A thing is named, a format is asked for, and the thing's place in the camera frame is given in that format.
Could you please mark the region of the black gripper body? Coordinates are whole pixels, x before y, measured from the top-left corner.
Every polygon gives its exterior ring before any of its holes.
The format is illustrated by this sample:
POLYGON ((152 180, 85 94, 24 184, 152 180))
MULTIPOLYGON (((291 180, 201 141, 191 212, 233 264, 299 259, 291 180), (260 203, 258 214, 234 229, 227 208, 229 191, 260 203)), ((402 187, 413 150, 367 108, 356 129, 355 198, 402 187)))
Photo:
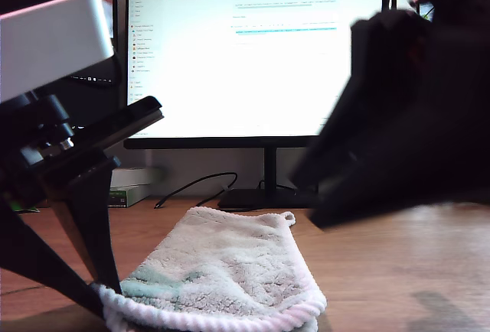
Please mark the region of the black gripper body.
POLYGON ((78 132, 56 96, 17 96, 1 104, 1 192, 38 203, 96 166, 116 143, 162 119, 161 104, 144 97, 78 132))

